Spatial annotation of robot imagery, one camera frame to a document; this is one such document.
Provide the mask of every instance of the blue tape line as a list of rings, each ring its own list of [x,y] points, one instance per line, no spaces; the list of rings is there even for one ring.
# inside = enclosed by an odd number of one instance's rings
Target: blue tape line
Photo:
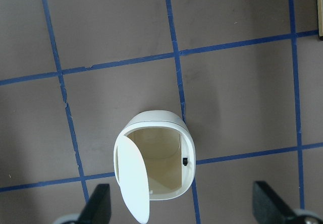
[[[303,149],[312,149],[312,148],[318,148],[318,147],[323,147],[323,142],[313,143],[313,144],[308,144],[308,145],[302,145]]]
[[[106,68],[112,68],[112,67],[124,66],[124,65],[130,65],[130,64],[138,64],[138,63],[161,60],[161,59],[169,59],[169,58],[172,58],[173,56],[174,54],[171,52],[171,53],[158,54],[158,55],[147,56],[147,57],[136,58],[136,59],[126,59],[126,60],[121,60],[117,62],[96,64],[89,68],[78,67],[78,68],[72,68],[72,69],[64,69],[63,75],[91,71],[91,70],[98,70],[98,69],[106,69]]]
[[[249,46],[249,45],[272,42],[272,41],[286,40],[290,38],[291,38],[291,34],[284,34],[284,35],[278,35],[278,36],[269,36],[269,37],[263,37],[258,39],[252,39],[252,40],[224,43],[219,45],[204,46],[204,47],[199,47],[194,49],[182,50],[180,51],[180,55],[184,56],[184,55],[190,55],[194,53],[216,51],[216,50],[222,50],[222,49],[228,49],[228,48],[234,48],[234,47],[240,47],[240,46]]]
[[[29,188],[35,188],[35,187],[44,187],[44,186],[48,186],[48,185],[65,184],[65,183],[77,182],[77,181],[80,181],[80,180],[81,180],[80,177],[75,177],[75,178],[67,178],[67,179],[61,179],[61,180],[44,181],[44,182],[38,182],[38,183],[33,183],[33,184],[8,186],[8,187],[0,188],[0,193],[1,192],[7,192],[7,191],[13,191],[13,190],[22,190],[22,189],[29,189]]]
[[[13,83],[19,83],[19,82],[25,82],[25,81],[37,80],[37,79],[52,78],[52,77],[56,77],[57,75],[58,75],[57,72],[51,72],[51,73],[44,73],[44,74],[34,74],[34,75],[23,76],[23,77],[12,78],[12,79],[4,79],[4,80],[0,80],[0,85],[13,84]]]
[[[52,53],[53,53],[53,57],[54,57],[54,61],[55,61],[55,66],[56,66],[56,70],[58,73],[59,82],[61,85],[61,92],[62,92],[62,96],[63,96],[63,101],[66,104],[65,111],[66,111],[66,116],[67,116],[67,120],[68,120],[68,124],[69,124],[69,128],[70,128],[70,133],[71,133],[71,137],[72,137],[73,148],[75,151],[76,162],[78,165],[78,171],[79,171],[79,175],[81,177],[84,198],[85,198],[85,201],[87,202],[89,199],[89,194],[88,194],[86,182],[84,179],[84,171],[83,171],[83,167],[82,167],[80,154],[78,151],[78,145],[77,145],[77,141],[76,141],[74,124],[73,124],[73,120],[72,120],[72,116],[71,116],[71,110],[70,110],[69,104],[67,103],[67,95],[66,95],[65,83],[64,83],[63,73],[62,73],[62,67],[61,67],[61,62],[60,62],[59,54],[58,54],[57,47],[56,47],[54,30],[53,30],[53,27],[51,24],[48,2],[47,2],[47,0],[41,0],[41,1],[42,1],[44,13],[45,13],[47,29],[48,29],[48,34],[49,34],[50,43],[51,43],[51,49],[52,49]]]
[[[323,142],[312,143],[312,144],[307,144],[307,145],[302,146],[303,149],[312,149],[312,148],[320,148],[320,147],[323,147]],[[284,153],[284,152],[293,152],[293,151],[297,151],[297,150],[298,150],[297,147],[287,147],[287,148],[280,148],[280,149],[260,151],[260,152],[251,152],[251,153],[245,153],[245,154],[238,154],[238,155],[231,155],[231,156],[224,156],[224,157],[202,159],[202,160],[196,161],[196,164],[200,165],[200,164],[213,163],[213,162],[222,162],[222,161],[229,161],[229,160],[236,160],[236,159],[243,159],[243,158],[271,155],[271,154],[279,154],[279,153]],[[111,172],[111,173],[84,176],[84,179],[85,180],[94,180],[94,179],[108,178],[108,177],[113,177],[113,176],[115,176],[115,173]],[[60,179],[60,180],[52,180],[52,181],[44,181],[44,182],[38,182],[38,183],[33,183],[33,184],[24,184],[24,185],[2,187],[2,188],[0,188],[0,192],[7,192],[7,191],[21,190],[21,189],[29,189],[29,188],[35,188],[35,187],[44,187],[44,186],[48,186],[48,185],[65,184],[65,183],[71,183],[71,182],[77,182],[77,181],[81,181],[81,177],[67,178],[67,179]],[[196,184],[192,185],[192,191],[194,191],[193,190],[194,188],[196,188]]]
[[[294,0],[288,0],[289,5],[289,22],[291,27],[291,33],[296,33],[296,23],[295,23],[295,10],[294,10]]]
[[[296,33],[297,37],[305,37],[305,36],[315,36],[318,35],[318,30],[313,30],[313,31],[303,31],[303,32],[298,32]]]
[[[167,8],[168,23],[169,23],[169,27],[170,27],[170,31],[171,31],[171,39],[172,39],[173,50],[174,50],[177,85],[178,85],[178,91],[179,91],[180,102],[181,102],[182,119],[185,122],[186,121],[186,118],[185,118],[185,96],[184,96],[184,88],[183,88],[180,54],[179,54],[179,50],[178,50],[178,44],[177,44],[176,32],[175,32],[175,26],[174,26],[172,3],[171,3],[171,0],[165,0],[165,1],[166,1],[166,8]]]
[[[294,75],[294,94],[295,94],[295,115],[296,115],[296,137],[297,137],[297,154],[298,154],[298,181],[299,181],[299,201],[300,208],[305,208],[304,200],[304,173],[303,173],[303,152],[302,152],[302,130],[301,130],[301,111],[299,97],[299,79],[298,79],[298,59],[297,59],[297,34],[295,23],[294,0],[288,0],[289,16],[291,27],[291,43],[293,58],[293,75]]]
[[[197,198],[197,190],[196,190],[195,178],[194,178],[194,180],[192,182],[191,187],[192,187],[192,194],[193,194],[193,203],[194,203],[196,224],[201,224],[200,210],[199,210],[199,207],[198,207],[198,198]]]
[[[115,172],[85,176],[86,180],[95,180],[116,176]]]
[[[223,161],[229,161],[229,160],[237,160],[237,159],[250,158],[250,157],[259,157],[259,156],[272,155],[272,154],[278,154],[278,153],[284,153],[284,152],[293,152],[297,150],[298,150],[297,147],[285,147],[285,148],[278,148],[278,149],[272,149],[272,150],[266,150],[266,151],[208,158],[208,159],[197,160],[196,165],[213,163],[213,162],[223,162]]]

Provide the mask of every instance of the white trash can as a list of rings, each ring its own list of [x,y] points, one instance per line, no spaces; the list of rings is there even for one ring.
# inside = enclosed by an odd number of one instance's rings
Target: white trash can
[[[172,112],[142,112],[116,139],[116,179],[125,204],[140,223],[148,222],[150,200],[173,199],[189,189],[195,166],[193,139]]]

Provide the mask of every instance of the white plastic lid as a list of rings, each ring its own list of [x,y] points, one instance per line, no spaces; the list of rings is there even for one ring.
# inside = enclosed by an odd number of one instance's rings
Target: white plastic lid
[[[131,214],[141,224],[149,219],[149,187],[146,166],[136,144],[126,136],[119,136],[118,172],[123,200]]]

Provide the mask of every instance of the floor tile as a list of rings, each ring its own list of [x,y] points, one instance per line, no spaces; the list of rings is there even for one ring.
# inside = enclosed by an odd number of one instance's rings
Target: floor tile
[[[172,0],[180,49],[290,33],[288,0]]]
[[[197,159],[296,145],[289,40],[182,57]]]
[[[6,224],[51,224],[85,206],[80,182],[0,193],[0,220]]]
[[[303,144],[323,142],[323,50],[317,36],[298,39]]]
[[[138,223],[124,204],[120,187],[115,177],[89,180],[86,183],[90,194],[94,191],[96,185],[110,184],[112,204],[111,223]],[[192,190],[189,189],[182,196],[172,200],[151,201],[148,223],[196,223]]]
[[[305,208],[323,218],[323,148],[303,151]]]
[[[56,71],[41,0],[0,0],[0,80]]]
[[[181,114],[173,59],[66,75],[65,79],[86,175],[114,171],[115,140],[138,113],[164,109]]]
[[[57,78],[0,87],[0,187],[78,176]]]
[[[48,0],[63,68],[172,52],[165,0]]]
[[[294,0],[296,30],[317,30],[317,0]]]
[[[201,223],[254,223],[252,183],[266,181],[299,208],[297,152],[199,165],[196,186]]]

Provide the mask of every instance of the gray floor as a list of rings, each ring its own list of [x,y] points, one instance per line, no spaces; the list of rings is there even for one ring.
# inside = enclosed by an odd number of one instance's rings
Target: gray floor
[[[183,196],[151,202],[149,223],[256,223],[255,180],[323,216],[316,0],[171,3],[0,0],[1,223],[79,212],[99,183],[111,185],[111,223],[136,223],[113,146],[151,109],[184,110],[197,168]]]

